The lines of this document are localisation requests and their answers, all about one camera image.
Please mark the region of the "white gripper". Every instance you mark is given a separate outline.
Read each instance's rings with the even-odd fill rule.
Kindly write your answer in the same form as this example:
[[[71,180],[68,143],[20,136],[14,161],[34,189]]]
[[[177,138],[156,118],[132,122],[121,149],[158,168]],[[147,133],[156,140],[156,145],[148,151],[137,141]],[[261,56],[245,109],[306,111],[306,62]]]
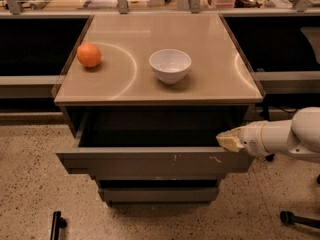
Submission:
[[[230,152],[244,150],[255,157],[266,157],[266,151],[262,141],[262,130],[266,121],[256,121],[245,126],[224,131],[216,137],[218,144]]]

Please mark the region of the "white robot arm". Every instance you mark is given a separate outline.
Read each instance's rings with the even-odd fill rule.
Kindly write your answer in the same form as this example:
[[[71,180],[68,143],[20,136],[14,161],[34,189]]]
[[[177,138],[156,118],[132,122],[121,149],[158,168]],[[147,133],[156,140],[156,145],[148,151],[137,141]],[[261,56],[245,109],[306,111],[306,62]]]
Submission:
[[[216,139],[230,152],[245,151],[254,157],[281,153],[320,163],[320,108],[303,108],[290,120],[251,122],[222,132]]]

